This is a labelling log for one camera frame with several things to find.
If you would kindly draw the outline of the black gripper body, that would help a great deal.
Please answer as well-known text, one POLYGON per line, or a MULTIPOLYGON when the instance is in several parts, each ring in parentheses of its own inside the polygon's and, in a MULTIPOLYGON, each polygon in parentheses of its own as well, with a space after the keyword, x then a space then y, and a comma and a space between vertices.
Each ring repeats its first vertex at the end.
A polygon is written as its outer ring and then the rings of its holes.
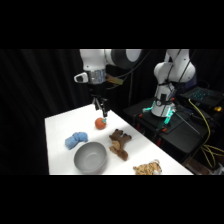
POLYGON ((90 89, 90 94, 92 97, 97 97, 97 98, 105 98, 106 97, 106 84, 101 83, 101 84, 89 84, 88 85, 90 89))

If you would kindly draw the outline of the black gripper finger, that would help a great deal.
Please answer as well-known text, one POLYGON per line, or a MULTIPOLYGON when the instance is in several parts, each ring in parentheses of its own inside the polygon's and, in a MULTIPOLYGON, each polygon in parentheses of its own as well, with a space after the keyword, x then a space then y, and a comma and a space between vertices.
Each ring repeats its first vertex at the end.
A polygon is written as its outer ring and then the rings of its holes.
POLYGON ((100 105, 100 102, 99 102, 99 100, 98 100, 97 97, 95 97, 95 96, 93 97, 92 104, 95 105, 95 109, 96 110, 102 110, 101 105, 100 105))
POLYGON ((109 111, 109 100, 106 98, 101 98, 101 109, 103 112, 103 117, 106 118, 109 111))

